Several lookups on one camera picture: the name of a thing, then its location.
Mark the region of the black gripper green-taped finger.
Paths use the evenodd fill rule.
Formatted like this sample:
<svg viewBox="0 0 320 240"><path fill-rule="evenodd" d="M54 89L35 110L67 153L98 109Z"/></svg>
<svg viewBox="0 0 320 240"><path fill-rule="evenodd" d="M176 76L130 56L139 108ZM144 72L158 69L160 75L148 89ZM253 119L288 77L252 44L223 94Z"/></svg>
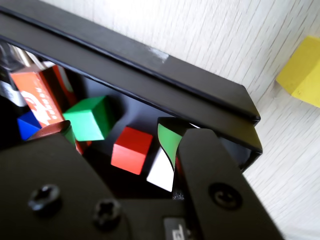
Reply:
<svg viewBox="0 0 320 240"><path fill-rule="evenodd" d="M280 240L282 235L218 136L159 117L157 138L183 192L194 240Z"/></svg>

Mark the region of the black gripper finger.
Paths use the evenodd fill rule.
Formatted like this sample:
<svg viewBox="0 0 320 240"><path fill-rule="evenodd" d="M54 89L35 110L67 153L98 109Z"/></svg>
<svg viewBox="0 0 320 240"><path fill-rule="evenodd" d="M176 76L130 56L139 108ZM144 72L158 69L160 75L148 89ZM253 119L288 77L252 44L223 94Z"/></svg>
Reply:
<svg viewBox="0 0 320 240"><path fill-rule="evenodd" d="M3 240L128 240L120 204L61 134L0 153Z"/></svg>

